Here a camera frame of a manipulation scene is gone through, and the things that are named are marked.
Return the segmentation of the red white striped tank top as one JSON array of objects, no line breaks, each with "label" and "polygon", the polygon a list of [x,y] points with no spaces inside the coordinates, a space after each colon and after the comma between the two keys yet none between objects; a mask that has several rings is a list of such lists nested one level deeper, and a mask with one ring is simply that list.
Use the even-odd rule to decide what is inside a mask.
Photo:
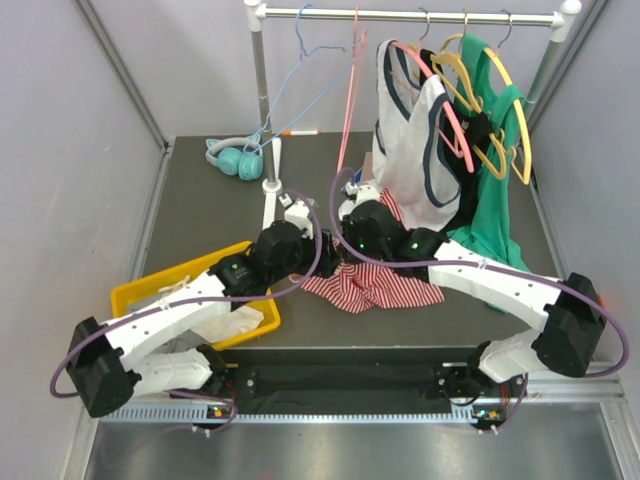
[{"label": "red white striped tank top", "polygon": [[390,268],[368,262],[352,264],[346,260],[340,261],[332,276],[312,276],[302,283],[302,289],[351,314],[376,307],[420,308],[445,301],[444,293],[437,286],[401,276]]}]

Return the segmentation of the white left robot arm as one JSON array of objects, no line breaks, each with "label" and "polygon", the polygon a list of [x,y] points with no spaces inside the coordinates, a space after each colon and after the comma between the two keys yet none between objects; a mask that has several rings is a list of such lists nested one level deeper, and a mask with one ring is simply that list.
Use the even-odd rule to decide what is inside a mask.
[{"label": "white left robot arm", "polygon": [[333,245],[313,202],[294,190],[285,191],[280,201],[283,219],[184,287],[129,315],[103,323],[88,317],[75,326],[57,371],[68,375],[90,417],[105,417],[148,394],[220,394],[227,374],[214,347],[170,354],[157,348],[203,322],[276,298],[272,286],[292,274],[309,279],[334,267]]}]

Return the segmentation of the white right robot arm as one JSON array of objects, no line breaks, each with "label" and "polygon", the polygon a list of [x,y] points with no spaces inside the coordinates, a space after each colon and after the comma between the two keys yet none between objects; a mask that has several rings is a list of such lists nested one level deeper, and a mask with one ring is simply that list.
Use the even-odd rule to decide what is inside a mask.
[{"label": "white right robot arm", "polygon": [[524,321],[528,330],[481,343],[467,367],[467,384],[487,396],[503,382],[549,370],[586,375],[606,326],[592,281],[531,275],[477,254],[446,234],[406,228],[370,184],[348,182],[338,210],[347,258],[481,300]]}]

